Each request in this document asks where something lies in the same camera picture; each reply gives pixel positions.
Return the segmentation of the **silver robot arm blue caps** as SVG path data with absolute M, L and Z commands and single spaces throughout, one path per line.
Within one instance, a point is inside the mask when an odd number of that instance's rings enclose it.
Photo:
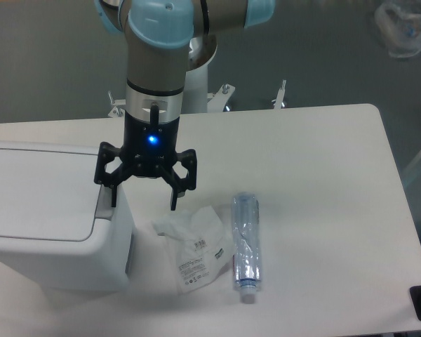
M 123 144 L 100 144 L 94 181 L 117 205 L 120 184 L 130 177 L 162 178 L 171 205 L 196 188 L 193 149 L 178 152 L 189 44 L 227 29 L 267 22 L 274 1 L 97 1 L 104 25 L 123 33 L 128 47 Z

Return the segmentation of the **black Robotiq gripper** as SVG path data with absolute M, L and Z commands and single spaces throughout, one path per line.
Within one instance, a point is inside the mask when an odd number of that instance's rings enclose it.
M 101 142 L 95 166 L 94 183 L 111 190 L 111 207 L 116 207 L 118 186 L 131 176 L 160 178 L 171 187 L 172 211 L 176 210 L 178 199 L 188 190 L 196 189 L 197 157 L 195 149 L 175 151 L 179 119 L 169 123 L 151 126 L 127 114 L 124 119 L 123 146 L 117 148 L 108 142 Z M 108 164 L 120 159 L 121 163 L 107 172 Z M 181 178 L 174 169 L 180 163 L 186 170 Z

